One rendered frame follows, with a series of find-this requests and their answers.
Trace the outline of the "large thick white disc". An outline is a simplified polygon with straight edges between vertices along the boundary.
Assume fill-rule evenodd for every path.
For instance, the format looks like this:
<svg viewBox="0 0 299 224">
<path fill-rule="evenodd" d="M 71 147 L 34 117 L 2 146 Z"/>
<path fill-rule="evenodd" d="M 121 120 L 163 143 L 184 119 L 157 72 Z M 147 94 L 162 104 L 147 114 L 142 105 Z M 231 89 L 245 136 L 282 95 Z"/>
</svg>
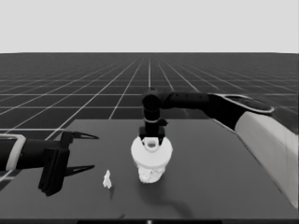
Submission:
<svg viewBox="0 0 299 224">
<path fill-rule="evenodd" d="M 134 162 L 145 168 L 158 169 L 165 167 L 169 163 L 173 152 L 169 139 L 165 137 L 160 146 L 158 137 L 145 137 L 144 140 L 144 146 L 139 136 L 132 143 L 131 154 Z"/>
</svg>

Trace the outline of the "small white T-shaped piece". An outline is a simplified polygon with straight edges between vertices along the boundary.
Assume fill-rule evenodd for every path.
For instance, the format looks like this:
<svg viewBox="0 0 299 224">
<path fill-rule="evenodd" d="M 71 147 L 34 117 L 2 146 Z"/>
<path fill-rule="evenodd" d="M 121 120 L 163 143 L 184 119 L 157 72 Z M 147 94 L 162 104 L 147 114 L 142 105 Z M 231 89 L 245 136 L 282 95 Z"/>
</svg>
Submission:
<svg viewBox="0 0 299 224">
<path fill-rule="evenodd" d="M 112 183 L 110 180 L 110 171 L 106 171 L 106 173 L 104 175 L 103 186 L 108 189 L 110 189 L 112 187 Z"/>
</svg>

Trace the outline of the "white round pinned carrier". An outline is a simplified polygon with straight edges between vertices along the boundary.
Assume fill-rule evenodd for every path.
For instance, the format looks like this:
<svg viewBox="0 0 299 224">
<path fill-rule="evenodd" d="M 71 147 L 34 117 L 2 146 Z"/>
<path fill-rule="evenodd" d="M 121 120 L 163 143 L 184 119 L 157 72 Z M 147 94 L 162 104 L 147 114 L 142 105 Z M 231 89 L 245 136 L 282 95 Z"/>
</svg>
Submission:
<svg viewBox="0 0 299 224">
<path fill-rule="evenodd" d="M 139 168 L 142 168 L 142 169 L 153 169 L 153 168 L 145 168 L 145 167 L 138 167 Z M 155 176 L 155 175 L 151 175 L 150 178 L 149 178 L 149 182 L 148 183 L 144 183 L 144 184 L 152 184 L 152 183 L 155 183 L 157 182 L 160 178 L 162 177 L 161 176 Z"/>
</svg>

